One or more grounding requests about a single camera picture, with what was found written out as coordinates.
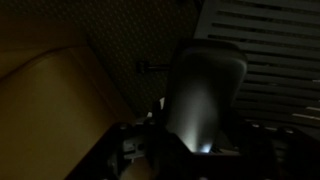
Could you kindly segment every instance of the beige seat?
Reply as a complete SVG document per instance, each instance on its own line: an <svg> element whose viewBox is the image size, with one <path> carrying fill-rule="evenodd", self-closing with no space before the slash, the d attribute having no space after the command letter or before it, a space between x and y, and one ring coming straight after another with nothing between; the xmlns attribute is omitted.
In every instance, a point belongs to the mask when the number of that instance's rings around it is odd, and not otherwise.
<svg viewBox="0 0 320 180"><path fill-rule="evenodd" d="M0 179L63 179L134 116L81 33L3 14L0 24Z"/></svg>

